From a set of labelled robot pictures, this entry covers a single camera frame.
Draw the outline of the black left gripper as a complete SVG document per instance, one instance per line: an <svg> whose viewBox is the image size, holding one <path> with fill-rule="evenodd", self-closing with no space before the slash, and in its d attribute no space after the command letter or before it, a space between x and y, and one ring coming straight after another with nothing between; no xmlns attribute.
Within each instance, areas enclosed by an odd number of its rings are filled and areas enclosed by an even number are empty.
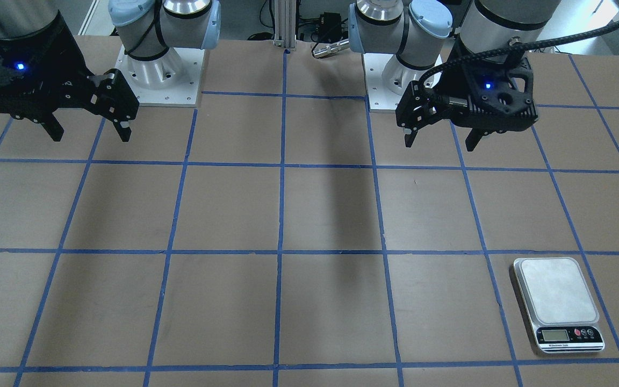
<svg viewBox="0 0 619 387"><path fill-rule="evenodd" d="M406 148L413 146L420 129L449 119L471 128L466 150L473 152L488 134L520 132L538 121L533 88L525 52L503 53L499 63L490 58L466 61L442 71L431 88L424 81L411 81L395 119L404 128Z"/></svg>

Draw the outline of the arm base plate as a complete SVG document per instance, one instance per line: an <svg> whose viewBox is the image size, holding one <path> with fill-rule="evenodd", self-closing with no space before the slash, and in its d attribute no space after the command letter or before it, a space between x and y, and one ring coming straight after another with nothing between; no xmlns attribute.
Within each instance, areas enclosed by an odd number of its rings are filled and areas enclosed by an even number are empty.
<svg viewBox="0 0 619 387"><path fill-rule="evenodd" d="M122 46L116 61L141 107L196 108L208 51L170 48L152 61L129 57Z"/></svg>
<svg viewBox="0 0 619 387"><path fill-rule="evenodd" d="M363 68L372 113L394 113L406 86L424 73L406 68L395 54L386 53L364 53Z"/></svg>

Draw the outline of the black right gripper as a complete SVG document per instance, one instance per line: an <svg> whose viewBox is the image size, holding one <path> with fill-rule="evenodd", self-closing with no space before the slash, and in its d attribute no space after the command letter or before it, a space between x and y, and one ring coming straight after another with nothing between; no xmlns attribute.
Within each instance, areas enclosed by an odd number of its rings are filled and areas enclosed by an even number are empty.
<svg viewBox="0 0 619 387"><path fill-rule="evenodd" d="M59 108L81 108L113 123L129 142L139 100L118 69L94 74L60 12L30 36L0 38L0 113L41 125L54 142L64 129Z"/></svg>

